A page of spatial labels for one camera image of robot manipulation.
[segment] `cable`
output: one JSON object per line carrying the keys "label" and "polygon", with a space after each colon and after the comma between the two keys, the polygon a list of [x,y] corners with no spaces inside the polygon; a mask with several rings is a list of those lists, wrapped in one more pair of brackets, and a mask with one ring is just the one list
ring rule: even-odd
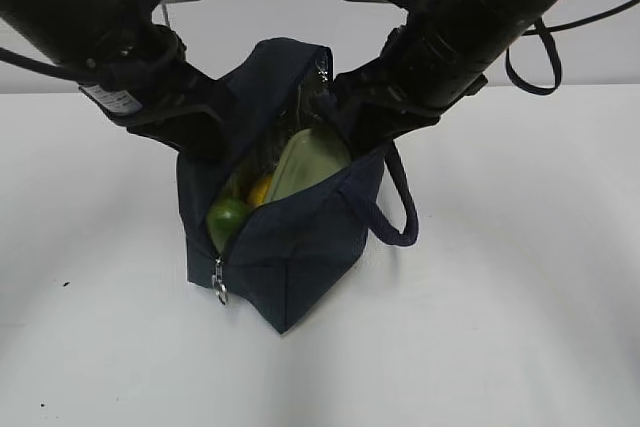
{"label": "cable", "polygon": [[[625,2],[624,4],[611,9],[611,10],[607,10],[605,12],[602,12],[600,14],[597,15],[592,15],[591,17],[586,17],[584,19],[581,20],[576,20],[575,22],[571,22],[568,24],[562,24],[562,25],[556,25],[553,27],[549,27],[548,30],[551,33],[555,33],[555,32],[564,32],[567,30],[571,30],[571,29],[576,29],[578,27],[583,27],[585,25],[589,25],[589,24],[593,24],[595,22],[599,22],[600,20],[604,20],[604,19],[608,19],[609,17],[613,17],[614,15],[618,15],[621,14],[622,12],[625,12],[637,5],[640,4],[640,0],[630,0],[629,2]],[[531,35],[537,35],[537,31],[536,30],[528,30],[526,31],[524,34],[522,34],[525,37],[531,36]]]}
{"label": "cable", "polygon": [[3,49],[2,47],[0,47],[0,61],[22,69],[30,70],[37,74],[54,77],[56,79],[70,80],[77,83],[97,84],[103,80],[101,75],[93,72],[57,67],[55,65],[24,57],[20,54],[16,54],[15,52],[11,52],[10,50]]}

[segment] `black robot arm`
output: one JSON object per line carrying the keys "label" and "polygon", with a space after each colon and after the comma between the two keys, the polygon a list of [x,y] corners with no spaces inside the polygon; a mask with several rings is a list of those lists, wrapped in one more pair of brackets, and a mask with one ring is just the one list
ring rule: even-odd
{"label": "black robot arm", "polygon": [[334,85],[334,121],[357,151],[434,125],[477,93],[487,83],[484,71],[558,0],[389,1],[409,5],[406,25],[378,59]]}
{"label": "black robot arm", "polygon": [[[186,61],[186,47],[151,23],[163,0],[0,0],[0,17],[47,55],[0,60],[75,80],[116,124],[194,155],[224,153],[223,81]],[[355,152],[433,125],[486,83],[484,71],[558,0],[389,1],[409,11],[382,54],[339,75],[326,115]]]}

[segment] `bag handle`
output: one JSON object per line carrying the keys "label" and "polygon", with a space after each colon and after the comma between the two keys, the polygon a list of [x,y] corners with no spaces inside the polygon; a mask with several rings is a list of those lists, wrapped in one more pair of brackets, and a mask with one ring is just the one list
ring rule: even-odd
{"label": "bag handle", "polygon": [[355,182],[347,180],[341,187],[340,192],[351,205],[356,215],[360,217],[378,239],[387,245],[409,247],[418,240],[420,230],[418,211],[409,191],[409,183],[402,165],[402,159],[394,143],[391,144],[385,156],[385,163],[396,190],[400,194],[400,199],[407,215],[404,232],[400,233],[398,229],[391,225],[380,210],[380,207],[378,207],[378,204],[364,195]]}

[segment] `white wall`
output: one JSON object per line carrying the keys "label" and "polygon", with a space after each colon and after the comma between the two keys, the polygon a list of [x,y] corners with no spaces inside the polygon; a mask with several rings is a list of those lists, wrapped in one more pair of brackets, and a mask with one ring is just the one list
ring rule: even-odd
{"label": "white wall", "polygon": [[[626,0],[565,0],[547,16],[549,24],[575,20]],[[206,0],[172,8],[174,26],[190,46],[191,61],[212,76],[242,62],[259,40],[289,36],[334,49],[337,71],[375,57],[403,15],[390,6],[354,5],[340,0]],[[636,83],[640,79],[640,9],[596,26],[557,36],[569,84]],[[0,45],[34,54],[25,42],[0,29]],[[521,41],[514,63],[526,78],[552,79],[537,40]],[[507,83],[502,61],[489,72]],[[0,66],[0,92],[73,91],[74,86]]]}
{"label": "white wall", "polygon": [[186,283],[170,150],[0,96],[0,425],[637,427],[639,104],[488,88],[403,139],[418,245],[280,338]]}

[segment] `black cable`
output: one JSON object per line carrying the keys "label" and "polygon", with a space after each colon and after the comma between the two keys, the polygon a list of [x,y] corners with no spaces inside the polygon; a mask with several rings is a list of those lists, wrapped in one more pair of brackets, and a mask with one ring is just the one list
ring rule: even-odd
{"label": "black cable", "polygon": [[37,74],[54,77],[56,79],[70,80],[77,83],[97,84],[103,80],[102,76],[97,73],[73,70],[47,64],[45,62],[39,62],[20,54],[16,54],[15,52],[11,52],[10,50],[3,49],[2,47],[0,47],[0,62],[6,62],[7,64],[30,70]]}
{"label": "black cable", "polygon": [[560,59],[560,54],[558,54],[558,47],[556,46],[556,42],[553,39],[551,32],[549,32],[548,27],[545,25],[544,21],[542,19],[536,20],[535,26],[536,33],[538,36],[540,36],[540,40],[542,40],[544,48],[547,51],[547,55],[549,56],[551,67],[553,68],[553,87],[539,87],[537,85],[530,84],[522,77],[520,77],[513,68],[513,64],[511,63],[511,53],[509,49],[507,49],[507,55],[505,57],[507,75],[516,87],[524,90],[525,92],[529,92],[530,94],[535,95],[551,95],[556,90],[558,90],[558,88],[562,84],[562,60]]}
{"label": "black cable", "polygon": [[[553,27],[549,27],[548,30],[551,33],[555,33],[555,32],[564,32],[566,30],[576,29],[578,27],[583,27],[585,25],[593,24],[594,22],[599,22],[600,20],[608,19],[609,17],[613,17],[614,15],[621,14],[622,12],[625,12],[625,11],[627,11],[627,10],[629,10],[629,9],[639,5],[639,4],[640,4],[640,0],[630,0],[629,2],[625,2],[624,4],[619,5],[615,9],[607,10],[607,11],[602,12],[600,14],[592,15],[591,17],[586,17],[586,18],[581,19],[581,20],[576,20],[575,22],[571,22],[571,23],[568,23],[568,24],[562,24],[562,25],[556,25],[556,26],[553,26]],[[531,35],[537,35],[537,31],[536,30],[528,30],[522,35],[525,36],[525,37],[528,37],[528,36],[531,36]]]}

